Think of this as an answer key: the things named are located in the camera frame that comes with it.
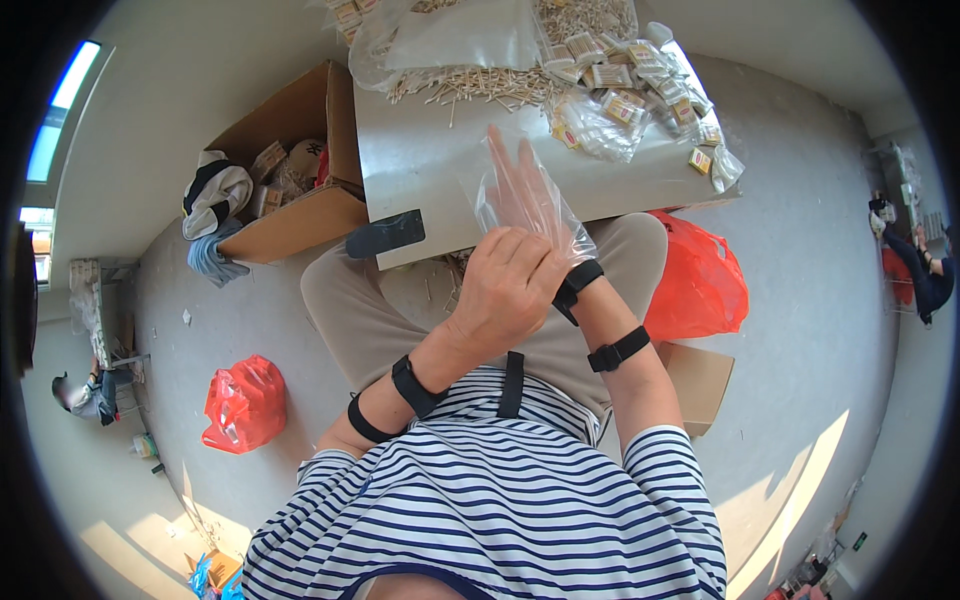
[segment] forearm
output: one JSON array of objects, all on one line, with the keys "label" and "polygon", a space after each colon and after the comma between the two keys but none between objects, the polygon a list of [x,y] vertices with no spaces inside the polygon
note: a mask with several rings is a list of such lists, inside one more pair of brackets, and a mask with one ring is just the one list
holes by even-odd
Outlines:
[{"label": "forearm", "polygon": [[[595,279],[580,292],[571,312],[590,352],[613,344],[640,325],[605,277]],[[623,361],[616,371],[602,372],[601,376],[610,392],[621,449],[647,427],[683,426],[677,393],[652,345]]]},{"label": "forearm", "polygon": [[[426,391],[438,394],[478,367],[480,361],[465,351],[464,344],[441,324],[410,352],[410,364]],[[414,410],[396,390],[390,373],[364,390],[358,402],[364,419],[384,433],[401,432],[415,416]],[[320,437],[317,449],[340,448],[360,458],[375,445],[353,428],[347,411],[344,411]]]}]

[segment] gray table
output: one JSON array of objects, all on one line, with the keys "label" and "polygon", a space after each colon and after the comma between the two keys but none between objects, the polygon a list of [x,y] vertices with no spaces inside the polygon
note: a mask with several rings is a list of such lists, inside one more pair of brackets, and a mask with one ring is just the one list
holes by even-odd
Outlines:
[{"label": "gray table", "polygon": [[[691,74],[687,82],[703,91],[680,46],[670,42],[663,49],[672,52]],[[671,139],[660,126],[647,129],[631,163],[604,162],[568,150],[551,137],[546,117],[535,107],[511,114],[497,102],[457,102],[450,129],[450,106],[423,103],[433,92],[429,89],[391,105],[379,92],[354,87],[370,220],[419,208],[426,231],[422,242],[379,254],[381,270],[476,246],[481,231],[458,173],[486,135],[489,123],[530,134],[540,161],[584,222],[739,195],[736,187],[723,197],[717,195],[709,176],[687,164],[691,142]],[[705,121],[719,125],[715,111]],[[711,155],[712,149],[705,152]]]}]

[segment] hand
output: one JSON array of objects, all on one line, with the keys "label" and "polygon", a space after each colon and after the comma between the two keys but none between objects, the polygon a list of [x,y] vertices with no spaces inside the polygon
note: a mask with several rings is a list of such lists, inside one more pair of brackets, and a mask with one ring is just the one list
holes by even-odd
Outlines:
[{"label": "hand", "polygon": [[543,325],[570,262],[539,233],[492,229],[470,256],[460,301],[444,322],[479,365]]},{"label": "hand", "polygon": [[926,252],[926,234],[924,233],[924,226],[917,225],[917,228],[914,229],[914,233],[917,235],[917,247]]},{"label": "hand", "polygon": [[496,187],[488,188],[486,194],[499,225],[542,233],[554,250],[571,260],[576,259],[573,233],[561,219],[561,208],[554,203],[554,198],[560,197],[560,190],[546,170],[537,165],[530,140],[520,141],[518,165],[514,166],[496,125],[487,127],[487,137],[496,169]]}]

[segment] floor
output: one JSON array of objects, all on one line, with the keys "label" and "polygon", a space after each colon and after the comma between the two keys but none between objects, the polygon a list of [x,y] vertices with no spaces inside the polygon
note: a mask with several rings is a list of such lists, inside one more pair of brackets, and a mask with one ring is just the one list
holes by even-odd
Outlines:
[{"label": "floor", "polygon": [[[772,75],[690,58],[747,170],[742,198],[680,216],[729,240],[751,291],[739,333],[684,342],[736,359],[716,422],[694,447],[730,580],[757,597],[775,570],[803,557],[866,469],[893,376],[896,321],[884,311],[866,220],[876,174],[860,156],[870,145],[860,119]],[[175,222],[135,278],[137,344],[151,354],[145,421],[178,493],[214,515],[209,528],[237,552],[286,502],[297,464],[348,402],[300,298],[300,274],[323,250],[254,266],[218,290],[187,268]],[[435,320],[448,275],[438,269],[424,306],[422,279],[433,267],[417,269],[388,274],[385,289],[401,312]],[[283,373],[286,429],[240,456],[205,447],[210,377],[253,353]]]}]

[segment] seated person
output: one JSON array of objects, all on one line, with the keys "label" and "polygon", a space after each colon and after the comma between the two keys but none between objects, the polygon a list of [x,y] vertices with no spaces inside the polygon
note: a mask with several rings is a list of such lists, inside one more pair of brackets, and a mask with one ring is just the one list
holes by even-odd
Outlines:
[{"label": "seated person", "polygon": [[870,227],[876,239],[883,240],[897,253],[913,279],[917,314],[924,324],[933,323],[933,313],[947,303],[953,293],[953,226],[947,228],[948,258],[934,258],[926,249],[924,226],[917,226],[917,248],[900,239],[876,213],[870,213]]},{"label": "seated person", "polygon": [[103,426],[111,424],[117,413],[117,386],[133,382],[132,371],[101,370],[96,356],[90,363],[90,377],[81,387],[70,389],[66,377],[66,372],[63,377],[54,377],[57,403],[81,419],[99,419]]}]

